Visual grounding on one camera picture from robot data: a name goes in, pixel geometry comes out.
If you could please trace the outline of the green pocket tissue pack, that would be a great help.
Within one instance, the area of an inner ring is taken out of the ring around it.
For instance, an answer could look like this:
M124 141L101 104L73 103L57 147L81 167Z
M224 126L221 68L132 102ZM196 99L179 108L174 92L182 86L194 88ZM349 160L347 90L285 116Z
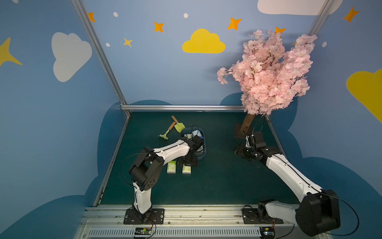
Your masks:
M167 173L168 174L175 174L176 173L176 168L177 168L176 161L168 162L168 164L167 164Z

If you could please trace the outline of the blue plastic storage box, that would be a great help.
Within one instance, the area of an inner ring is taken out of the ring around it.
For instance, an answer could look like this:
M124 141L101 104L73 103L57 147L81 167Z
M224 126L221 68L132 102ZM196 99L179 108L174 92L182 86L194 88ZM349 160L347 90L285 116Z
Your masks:
M181 137L183 137L184 134L192 134L192 132L194 130L198 130L198 129L201 131L201 133L204 136L204 138L201 138L201 139L205 140L205 133L204 133L203 129L198 127L197 125L193 125L192 127L186 127L185 129L182 130L180 135L181 135ZM206 153L207 153L207 147L206 147L206 142L204 141L202 146L196 151L198 161L202 160L204 158L204 156L206 155Z

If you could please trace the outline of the blue pocket tissue pack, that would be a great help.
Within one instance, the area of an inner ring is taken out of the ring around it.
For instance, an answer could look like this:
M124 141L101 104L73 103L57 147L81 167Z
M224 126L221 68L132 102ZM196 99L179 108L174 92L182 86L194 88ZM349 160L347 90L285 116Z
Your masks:
M201 133L201 131L198 129L198 130L194 130L192 132L192 137L195 137L195 136L198 136L200 138L204 138L203 134Z

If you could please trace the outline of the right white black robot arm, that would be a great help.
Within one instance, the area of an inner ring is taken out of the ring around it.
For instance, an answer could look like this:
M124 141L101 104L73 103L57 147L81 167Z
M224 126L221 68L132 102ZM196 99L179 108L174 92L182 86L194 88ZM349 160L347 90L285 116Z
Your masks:
M239 145L234 153L249 161L258 160L273 171L297 197L299 204L286 204L270 199L258 204L259 220L276 218L298 225L306 235L331 234L341 226L342 201L332 190L312 182L276 148Z

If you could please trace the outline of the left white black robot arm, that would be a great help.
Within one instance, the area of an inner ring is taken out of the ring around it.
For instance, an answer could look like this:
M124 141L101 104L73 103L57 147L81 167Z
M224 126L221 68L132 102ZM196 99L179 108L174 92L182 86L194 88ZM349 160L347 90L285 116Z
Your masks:
M200 148L205 148L205 141L197 135L192 138L181 137L176 142L160 148L143 148L140 153L132 155L136 159L127 171L131 183L127 182L122 173L126 160L121 163L119 168L121 179L134 188L132 209L137 216L149 217L152 210L151 189L158 182L162 168L174 160L186 166L196 166Z

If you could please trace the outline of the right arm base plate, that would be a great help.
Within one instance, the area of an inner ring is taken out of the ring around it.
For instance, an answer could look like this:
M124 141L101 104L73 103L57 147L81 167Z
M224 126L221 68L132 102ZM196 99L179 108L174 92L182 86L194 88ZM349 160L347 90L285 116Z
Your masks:
M283 224L283 220L271 218L263 208L242 208L244 224Z

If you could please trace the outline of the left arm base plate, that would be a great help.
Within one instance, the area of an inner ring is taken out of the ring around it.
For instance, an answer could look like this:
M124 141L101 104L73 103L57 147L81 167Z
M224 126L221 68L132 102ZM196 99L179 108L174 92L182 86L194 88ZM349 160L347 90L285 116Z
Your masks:
M165 209L149 209L146 213L140 214L135 208L129 208L125 212L123 224L124 225L149 225L155 223L156 225L163 225L165 216Z

